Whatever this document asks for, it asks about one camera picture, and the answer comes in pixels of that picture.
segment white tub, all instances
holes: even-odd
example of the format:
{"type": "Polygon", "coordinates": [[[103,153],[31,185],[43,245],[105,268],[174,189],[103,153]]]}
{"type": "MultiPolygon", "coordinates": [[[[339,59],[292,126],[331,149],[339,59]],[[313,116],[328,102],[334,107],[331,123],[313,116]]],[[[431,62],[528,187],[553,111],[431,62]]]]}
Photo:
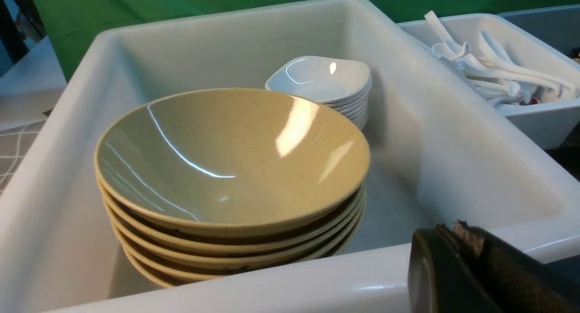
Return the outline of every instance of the white tub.
{"type": "Polygon", "coordinates": [[[116,29],[97,37],[0,199],[0,312],[406,312],[416,228],[465,219],[549,262],[580,254],[578,198],[573,177],[367,0],[116,29]],[[95,185],[97,138],[161,96],[261,88],[301,55],[372,70],[357,253],[143,293],[155,288],[124,259],[95,185]]]}

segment gray patterned cloth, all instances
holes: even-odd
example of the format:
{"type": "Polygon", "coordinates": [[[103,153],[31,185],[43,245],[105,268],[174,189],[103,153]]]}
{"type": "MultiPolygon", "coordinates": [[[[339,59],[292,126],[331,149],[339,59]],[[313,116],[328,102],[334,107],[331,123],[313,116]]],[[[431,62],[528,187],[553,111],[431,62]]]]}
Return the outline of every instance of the gray patterned cloth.
{"type": "Polygon", "coordinates": [[[29,151],[44,121],[0,131],[0,195],[29,151]]]}

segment stack of bowls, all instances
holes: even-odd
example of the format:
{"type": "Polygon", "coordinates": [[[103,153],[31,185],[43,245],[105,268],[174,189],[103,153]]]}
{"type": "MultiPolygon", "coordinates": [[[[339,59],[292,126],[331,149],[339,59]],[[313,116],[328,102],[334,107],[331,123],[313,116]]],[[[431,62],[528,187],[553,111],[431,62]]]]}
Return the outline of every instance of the stack of bowls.
{"type": "Polygon", "coordinates": [[[369,161],[336,111],[254,89],[145,104],[95,151],[116,237],[164,287],[336,255],[363,219],[369,161]]]}
{"type": "Polygon", "coordinates": [[[265,88],[327,105],[363,129],[371,86],[371,69],[365,63],[305,56],[292,59],[277,70],[265,88]]]}

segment green backdrop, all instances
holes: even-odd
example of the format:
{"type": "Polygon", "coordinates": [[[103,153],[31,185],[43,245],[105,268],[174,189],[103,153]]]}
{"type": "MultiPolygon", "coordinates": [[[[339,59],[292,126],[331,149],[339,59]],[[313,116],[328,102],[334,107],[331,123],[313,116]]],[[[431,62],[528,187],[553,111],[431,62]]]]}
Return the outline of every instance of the green backdrop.
{"type": "MultiPolygon", "coordinates": [[[[302,0],[34,0],[68,80],[95,36],[104,30],[157,20],[242,10],[302,0]]],[[[370,0],[395,22],[438,16],[499,13],[577,4],[580,0],[370,0]]]]}

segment tan speckled bowl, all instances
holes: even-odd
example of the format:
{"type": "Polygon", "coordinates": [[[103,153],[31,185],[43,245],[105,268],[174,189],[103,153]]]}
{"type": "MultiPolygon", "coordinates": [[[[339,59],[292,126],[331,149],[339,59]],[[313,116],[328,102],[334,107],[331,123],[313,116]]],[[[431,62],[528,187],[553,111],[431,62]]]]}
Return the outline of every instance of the tan speckled bowl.
{"type": "Polygon", "coordinates": [[[209,237],[281,233],[328,214],[361,185],[370,152],[346,117],[279,92],[169,96],[116,121],[97,179],[139,216],[209,237]]]}
{"type": "Polygon", "coordinates": [[[333,226],[338,224],[356,207],[360,197],[366,192],[365,185],[358,189],[352,196],[340,204],[338,208],[326,215],[321,220],[313,222],[308,226],[299,228],[298,230],[270,235],[268,237],[261,237],[259,239],[213,239],[207,237],[187,237],[187,235],[176,235],[168,230],[155,229],[154,226],[148,224],[147,221],[133,217],[130,212],[126,212],[127,208],[123,208],[122,204],[112,199],[110,194],[99,185],[102,192],[105,206],[114,212],[109,213],[110,218],[118,219],[124,222],[127,227],[138,231],[151,238],[161,247],[166,249],[191,254],[204,255],[212,257],[240,257],[247,255],[258,255],[260,253],[267,253],[277,250],[286,249],[293,245],[308,241],[313,237],[317,237],[333,226]]]}
{"type": "MultiPolygon", "coordinates": [[[[313,259],[317,259],[325,255],[325,253],[331,254],[332,250],[336,249],[338,246],[343,244],[348,239],[352,238],[352,236],[356,233],[356,230],[361,224],[364,216],[364,209],[365,204],[357,210],[356,216],[350,220],[350,222],[344,226],[334,237],[328,239],[323,244],[317,246],[316,248],[312,249],[307,255],[303,256],[302,258],[288,263],[294,262],[303,262],[309,261],[313,259]]],[[[127,239],[124,237],[120,231],[116,228],[113,228],[116,236],[119,238],[121,245],[128,253],[128,255],[132,255],[135,259],[142,263],[143,267],[149,267],[153,270],[159,272],[157,275],[166,274],[171,278],[177,278],[179,280],[184,280],[186,282],[197,282],[202,280],[210,280],[219,278],[221,276],[225,276],[228,274],[236,274],[239,272],[243,272],[245,270],[237,270],[237,271],[230,271],[226,274],[222,272],[222,274],[212,274],[210,270],[200,270],[197,268],[189,267],[187,265],[178,264],[172,261],[165,260],[153,253],[147,251],[146,249],[142,248],[137,243],[127,239]]]]}
{"type": "Polygon", "coordinates": [[[255,270],[258,268],[272,267],[274,265],[279,265],[283,263],[288,263],[296,260],[299,257],[304,256],[313,248],[316,248],[320,244],[324,244],[325,241],[333,239],[336,233],[344,228],[350,221],[353,220],[354,216],[358,216],[360,213],[360,208],[365,203],[366,195],[363,194],[360,201],[357,203],[354,210],[352,210],[341,222],[333,226],[331,230],[315,237],[305,243],[290,247],[282,251],[276,251],[274,253],[268,253],[265,255],[253,255],[246,257],[207,257],[199,255],[187,255],[184,253],[168,250],[158,242],[153,239],[143,235],[135,228],[131,226],[125,226],[116,216],[114,216],[112,210],[108,207],[107,211],[111,218],[111,223],[114,228],[122,233],[124,239],[127,241],[132,241],[142,247],[143,249],[177,264],[186,265],[193,268],[205,269],[205,270],[255,270]]]}
{"type": "Polygon", "coordinates": [[[174,278],[172,276],[169,276],[151,267],[146,266],[145,264],[139,262],[139,260],[135,259],[135,257],[133,257],[133,255],[131,255],[129,251],[123,249],[123,252],[125,252],[125,256],[129,260],[131,265],[133,265],[133,267],[135,267],[135,269],[137,269],[137,271],[139,271],[139,273],[141,273],[150,282],[153,282],[154,284],[157,284],[158,286],[161,286],[163,288],[172,288],[176,286],[181,286],[182,284],[187,284],[187,282],[184,282],[184,280],[182,279],[174,278]]]}

